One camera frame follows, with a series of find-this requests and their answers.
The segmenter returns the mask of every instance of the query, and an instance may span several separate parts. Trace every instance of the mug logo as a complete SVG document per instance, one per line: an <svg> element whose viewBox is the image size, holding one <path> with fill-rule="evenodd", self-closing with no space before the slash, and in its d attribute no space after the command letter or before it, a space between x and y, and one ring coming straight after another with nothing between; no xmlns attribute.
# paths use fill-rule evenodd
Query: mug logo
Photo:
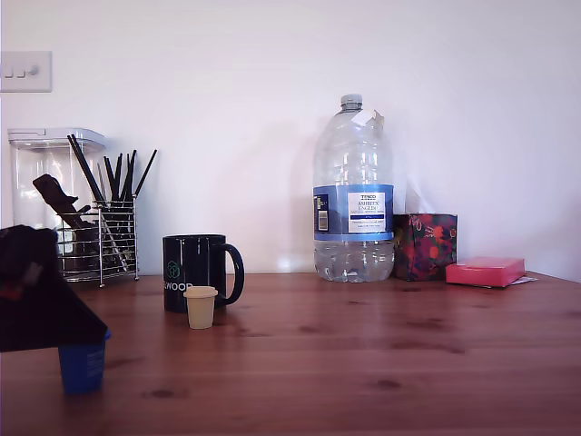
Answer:
<svg viewBox="0 0 581 436"><path fill-rule="evenodd" d="M167 276L170 279L177 279L180 276L180 265L171 261L167 264Z"/></svg>

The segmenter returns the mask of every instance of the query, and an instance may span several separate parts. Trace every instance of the beige cup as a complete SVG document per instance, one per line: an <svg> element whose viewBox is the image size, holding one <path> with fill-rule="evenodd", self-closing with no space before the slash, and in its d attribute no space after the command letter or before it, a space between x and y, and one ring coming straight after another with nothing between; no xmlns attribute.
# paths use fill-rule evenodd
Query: beige cup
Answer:
<svg viewBox="0 0 581 436"><path fill-rule="evenodd" d="M188 299L188 321L194 330L209 329L214 321L214 298L211 286L188 286L183 296Z"/></svg>

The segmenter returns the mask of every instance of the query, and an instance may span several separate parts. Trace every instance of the mug handle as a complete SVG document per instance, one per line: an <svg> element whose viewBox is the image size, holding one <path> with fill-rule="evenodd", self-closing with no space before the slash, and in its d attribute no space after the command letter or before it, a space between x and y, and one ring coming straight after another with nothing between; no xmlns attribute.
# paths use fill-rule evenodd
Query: mug handle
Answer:
<svg viewBox="0 0 581 436"><path fill-rule="evenodd" d="M227 306L236 302L242 294L242 287L244 286L244 264L242 263L240 252L233 245L223 243L218 248L228 252L232 258L232 262L234 263L234 289L232 290L230 297L222 299L221 304Z"/></svg>

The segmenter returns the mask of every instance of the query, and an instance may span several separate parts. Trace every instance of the blue cup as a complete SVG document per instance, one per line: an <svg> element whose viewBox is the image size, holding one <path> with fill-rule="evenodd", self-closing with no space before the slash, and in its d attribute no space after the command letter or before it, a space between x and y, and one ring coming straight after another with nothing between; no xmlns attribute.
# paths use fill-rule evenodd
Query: blue cup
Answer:
<svg viewBox="0 0 581 436"><path fill-rule="evenodd" d="M88 393L101 389L105 365L105 341L109 338L111 332L107 331L101 345L58 347L65 393Z"/></svg>

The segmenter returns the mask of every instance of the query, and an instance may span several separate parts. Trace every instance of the bottle cap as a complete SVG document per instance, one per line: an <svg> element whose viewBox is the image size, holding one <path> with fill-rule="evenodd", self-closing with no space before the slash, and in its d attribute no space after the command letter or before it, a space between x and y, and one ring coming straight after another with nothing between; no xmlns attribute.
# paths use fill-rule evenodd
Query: bottle cap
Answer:
<svg viewBox="0 0 581 436"><path fill-rule="evenodd" d="M363 97L361 94L347 94L341 97L341 105L343 104L363 104Z"/></svg>

